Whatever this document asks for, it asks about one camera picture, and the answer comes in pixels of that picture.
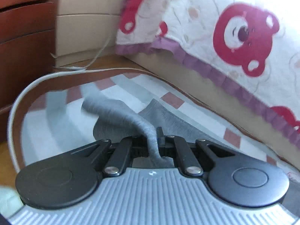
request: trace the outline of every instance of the ribbed gray panel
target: ribbed gray panel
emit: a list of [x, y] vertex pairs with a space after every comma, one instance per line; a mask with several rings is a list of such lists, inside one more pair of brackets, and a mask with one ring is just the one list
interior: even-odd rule
[[9, 221], [14, 225], [288, 225], [295, 219], [279, 204], [262, 209], [229, 206], [211, 195], [201, 180], [183, 177], [175, 168], [127, 168], [120, 177], [104, 179], [91, 197], [73, 207], [43, 211], [24, 206]]

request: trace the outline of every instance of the purple ruffle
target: purple ruffle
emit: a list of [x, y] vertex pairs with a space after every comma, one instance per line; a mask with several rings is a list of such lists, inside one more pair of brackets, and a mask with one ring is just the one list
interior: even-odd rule
[[174, 58], [185, 67], [197, 71], [202, 77], [209, 78], [216, 86], [236, 97], [241, 104], [250, 108], [254, 113], [261, 116], [273, 128], [281, 131], [283, 136], [300, 149], [300, 134], [287, 123], [287, 121], [266, 104], [258, 100], [253, 94], [237, 84], [231, 78], [221, 73], [211, 65], [197, 59], [181, 48], [178, 42], [164, 37], [157, 37], [152, 43], [117, 45], [118, 55], [134, 54], [143, 52], [146, 54], [155, 53], [158, 49], [165, 49], [173, 53]]

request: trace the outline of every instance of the metal pin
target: metal pin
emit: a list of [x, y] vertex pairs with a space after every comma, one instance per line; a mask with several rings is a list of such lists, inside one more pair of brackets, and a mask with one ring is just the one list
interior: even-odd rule
[[187, 169], [186, 169], [186, 172], [188, 174], [199, 174], [202, 172], [202, 169], [200, 167], [197, 167], [197, 166], [189, 166]]
[[119, 168], [115, 166], [108, 166], [104, 169], [104, 172], [107, 174], [117, 174], [119, 172]]

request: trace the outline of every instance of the wooden floor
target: wooden floor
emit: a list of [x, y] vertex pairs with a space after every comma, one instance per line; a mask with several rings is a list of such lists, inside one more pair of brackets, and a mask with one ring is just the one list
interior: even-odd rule
[[[71, 64], [70, 66], [83, 67], [90, 62], [82, 61], [78, 63]], [[143, 69], [143, 67], [138, 64], [130, 61], [127, 58], [122, 56], [105, 56], [103, 58], [99, 58], [95, 61], [93, 65], [91, 65], [88, 69], [105, 69], [105, 68], [137, 68]], [[15, 187], [15, 178], [16, 172], [14, 170], [11, 157], [9, 155], [9, 150], [7, 143], [0, 144], [0, 185]]]

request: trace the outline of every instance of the white cable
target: white cable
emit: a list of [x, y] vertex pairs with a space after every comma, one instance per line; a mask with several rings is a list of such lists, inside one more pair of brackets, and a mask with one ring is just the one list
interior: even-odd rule
[[[111, 2], [110, 0], [107, 0], [107, 6], [108, 6], [108, 15], [109, 16], [112, 16], [111, 14]], [[79, 71], [79, 70], [86, 70], [89, 66], [91, 66], [97, 59], [98, 57], [100, 56], [100, 54], [104, 51], [104, 49], [107, 47], [107, 45], [109, 44], [111, 38], [112, 38], [112, 35], [113, 33], [111, 32], [109, 34], [109, 36], [107, 37], [104, 45], [102, 46], [102, 48], [98, 51], [98, 53], [96, 54], [96, 56], [92, 59], [92, 61], [87, 64], [86, 66], [84, 67], [53, 67], [55, 69], [63, 69], [63, 70], [71, 70], [71, 71]]]

